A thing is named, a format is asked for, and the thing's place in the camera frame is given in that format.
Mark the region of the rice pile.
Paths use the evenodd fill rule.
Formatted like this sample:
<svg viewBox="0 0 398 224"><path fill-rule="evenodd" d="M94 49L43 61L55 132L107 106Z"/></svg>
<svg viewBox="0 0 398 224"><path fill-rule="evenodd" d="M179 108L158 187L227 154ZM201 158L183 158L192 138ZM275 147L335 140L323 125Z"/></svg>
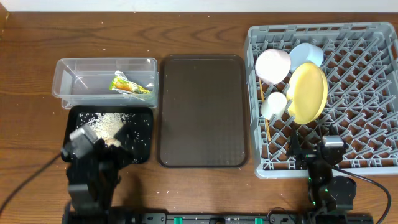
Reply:
<svg viewBox="0 0 398 224"><path fill-rule="evenodd" d="M142 164L150 156L152 115L150 113L89 113L77 116L76 127L89 124L107 148L121 147L132 156L133 164Z"/></svg>

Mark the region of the light blue bowl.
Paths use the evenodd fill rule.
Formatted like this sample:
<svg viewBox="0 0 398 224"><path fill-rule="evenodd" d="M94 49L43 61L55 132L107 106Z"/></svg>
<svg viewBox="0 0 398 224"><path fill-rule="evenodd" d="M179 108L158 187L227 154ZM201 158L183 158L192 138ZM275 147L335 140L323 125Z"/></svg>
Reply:
<svg viewBox="0 0 398 224"><path fill-rule="evenodd" d="M298 44L289 53L291 66L290 72L293 73L304 63L314 63L320 67L323 63L323 50L309 43Z"/></svg>

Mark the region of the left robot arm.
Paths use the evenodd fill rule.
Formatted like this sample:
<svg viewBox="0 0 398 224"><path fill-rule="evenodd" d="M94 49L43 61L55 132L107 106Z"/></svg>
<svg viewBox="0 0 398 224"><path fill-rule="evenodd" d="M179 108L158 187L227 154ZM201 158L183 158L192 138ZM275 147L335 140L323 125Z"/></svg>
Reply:
<svg viewBox="0 0 398 224"><path fill-rule="evenodd" d="M67 168L70 202L63 223L141 223L142 215L127 207L111 205L114 190L121 181L119 171L134 162L134 153L120 146L107 146L89 124L72 131L62 147Z"/></svg>

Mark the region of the green orange snack wrapper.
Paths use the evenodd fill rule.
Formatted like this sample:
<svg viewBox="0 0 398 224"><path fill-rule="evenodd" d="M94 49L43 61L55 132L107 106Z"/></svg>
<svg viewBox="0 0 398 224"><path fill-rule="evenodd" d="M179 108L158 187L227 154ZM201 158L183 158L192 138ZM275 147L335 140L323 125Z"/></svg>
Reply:
<svg viewBox="0 0 398 224"><path fill-rule="evenodd" d="M122 71L117 70L114 74L115 77L112 79L109 86L110 90L114 90L122 94L148 95L152 93L143 86L128 80Z"/></svg>

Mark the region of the white cup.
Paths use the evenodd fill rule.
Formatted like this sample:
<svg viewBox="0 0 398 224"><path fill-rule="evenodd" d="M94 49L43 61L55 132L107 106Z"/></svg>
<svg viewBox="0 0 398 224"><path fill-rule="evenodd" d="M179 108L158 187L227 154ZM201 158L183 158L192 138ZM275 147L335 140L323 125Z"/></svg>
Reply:
<svg viewBox="0 0 398 224"><path fill-rule="evenodd" d="M261 105L261 114L267 119L271 120L272 116L280 119L285 111L287 105L286 96L280 92L271 93Z"/></svg>

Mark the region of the wooden chopstick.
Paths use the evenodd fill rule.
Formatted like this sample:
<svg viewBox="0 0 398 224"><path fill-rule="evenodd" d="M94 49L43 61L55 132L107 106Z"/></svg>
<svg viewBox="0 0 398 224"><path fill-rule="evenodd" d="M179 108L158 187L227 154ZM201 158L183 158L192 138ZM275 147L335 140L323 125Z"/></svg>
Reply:
<svg viewBox="0 0 398 224"><path fill-rule="evenodd" d="M261 91L261 100L262 100L262 104L261 104L261 114L265 119L265 126L266 126L266 135L267 135L267 140L270 142L271 141L271 134L270 134L270 129L269 129L269 114L268 114L268 104L266 101L266 98L264 96L264 91L263 91L263 82L262 80L259 78L259 89Z"/></svg>

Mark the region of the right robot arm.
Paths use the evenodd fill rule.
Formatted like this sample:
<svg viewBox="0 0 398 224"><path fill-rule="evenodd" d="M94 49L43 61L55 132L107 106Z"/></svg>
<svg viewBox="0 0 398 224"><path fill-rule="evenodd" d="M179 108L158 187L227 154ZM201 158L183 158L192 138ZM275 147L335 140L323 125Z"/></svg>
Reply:
<svg viewBox="0 0 398 224"><path fill-rule="evenodd" d="M295 159L295 167L308 172L308 197L317 209L327 213L345 213L353 209L356 182L333 175L335 165L343 160L348 144L337 134L323 136L312 149L302 149L298 132L290 135L287 155Z"/></svg>

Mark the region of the yellow plate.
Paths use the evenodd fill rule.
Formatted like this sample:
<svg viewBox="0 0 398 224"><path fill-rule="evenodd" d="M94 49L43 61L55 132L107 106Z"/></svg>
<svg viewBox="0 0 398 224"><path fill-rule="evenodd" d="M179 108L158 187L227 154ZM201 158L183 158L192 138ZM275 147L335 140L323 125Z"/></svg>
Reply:
<svg viewBox="0 0 398 224"><path fill-rule="evenodd" d="M323 111L328 96L328 81L323 71L314 63L299 66L289 80L286 97L292 100L288 114L297 124L308 124Z"/></svg>

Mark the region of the white bowl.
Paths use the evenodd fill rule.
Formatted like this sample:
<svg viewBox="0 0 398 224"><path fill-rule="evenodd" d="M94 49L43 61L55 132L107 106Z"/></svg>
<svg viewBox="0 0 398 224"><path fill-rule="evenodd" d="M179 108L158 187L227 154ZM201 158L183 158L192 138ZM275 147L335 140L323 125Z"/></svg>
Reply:
<svg viewBox="0 0 398 224"><path fill-rule="evenodd" d="M267 49L258 56L254 65L256 75L268 85L280 83L289 73L291 60L283 50Z"/></svg>

